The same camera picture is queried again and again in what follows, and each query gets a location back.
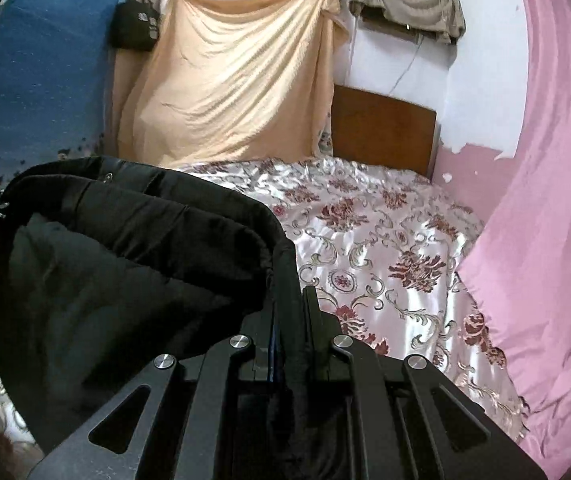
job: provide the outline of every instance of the pink curtain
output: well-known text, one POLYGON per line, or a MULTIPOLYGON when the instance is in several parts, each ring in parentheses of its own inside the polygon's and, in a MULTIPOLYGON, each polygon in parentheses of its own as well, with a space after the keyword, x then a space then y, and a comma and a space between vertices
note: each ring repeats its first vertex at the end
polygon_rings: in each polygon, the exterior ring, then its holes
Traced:
POLYGON ((558 479, 571 464, 571 0, 524 0, 522 163, 461 276, 531 407, 523 448, 558 479))

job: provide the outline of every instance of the triangular cutout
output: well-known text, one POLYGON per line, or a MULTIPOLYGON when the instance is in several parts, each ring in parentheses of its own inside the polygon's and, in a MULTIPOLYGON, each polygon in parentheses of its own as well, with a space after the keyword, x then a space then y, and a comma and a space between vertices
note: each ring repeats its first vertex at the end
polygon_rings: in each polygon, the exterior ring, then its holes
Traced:
POLYGON ((95 446, 109 449, 113 453, 123 454, 128 450, 137 422, 144 411, 150 395, 148 386, 139 386, 130 396, 119 404, 88 435, 95 446))
POLYGON ((432 398, 455 452, 465 452, 488 440, 488 431, 448 390, 435 388, 432 398))

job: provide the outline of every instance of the metal screw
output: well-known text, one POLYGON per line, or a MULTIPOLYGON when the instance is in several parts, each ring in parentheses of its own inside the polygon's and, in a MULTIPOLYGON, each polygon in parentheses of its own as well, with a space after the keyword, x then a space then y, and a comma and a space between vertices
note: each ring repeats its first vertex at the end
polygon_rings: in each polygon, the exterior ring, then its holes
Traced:
POLYGON ((415 370, 422 370, 427 366, 427 361, 423 356, 411 355, 408 357, 408 365, 410 368, 414 368, 415 370))
POLYGON ((246 348, 250 344, 250 338, 246 335, 239 334, 230 337, 230 346, 233 348, 246 348))
POLYGON ((348 348, 349 346, 352 346, 353 343, 352 338, 349 335, 345 334, 336 336, 332 342, 339 348, 348 348))
POLYGON ((174 364, 174 357, 170 354, 157 355, 154 358, 154 365, 159 368, 159 370, 165 370, 170 368, 174 364))

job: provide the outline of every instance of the floral bedspread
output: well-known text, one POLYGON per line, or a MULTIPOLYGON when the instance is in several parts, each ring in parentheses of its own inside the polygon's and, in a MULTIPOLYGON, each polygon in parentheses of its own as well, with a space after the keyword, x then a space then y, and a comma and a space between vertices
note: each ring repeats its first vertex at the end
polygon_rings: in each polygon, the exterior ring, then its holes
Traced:
MULTIPOLYGON (((425 355, 520 440, 523 402, 456 273, 482 229, 470 209, 412 171, 329 156, 177 169, 269 206, 296 245, 301 286, 344 333, 382 355, 425 355)), ((0 381, 0 460, 25 478, 40 457, 0 381)))

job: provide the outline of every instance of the brown wooden headboard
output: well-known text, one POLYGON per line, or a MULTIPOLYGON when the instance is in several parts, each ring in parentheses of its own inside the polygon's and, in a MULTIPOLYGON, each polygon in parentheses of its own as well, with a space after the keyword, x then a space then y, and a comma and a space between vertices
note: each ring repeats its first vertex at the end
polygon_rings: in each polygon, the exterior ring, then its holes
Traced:
POLYGON ((436 121, 434 110, 335 85, 334 156, 429 176, 436 121))

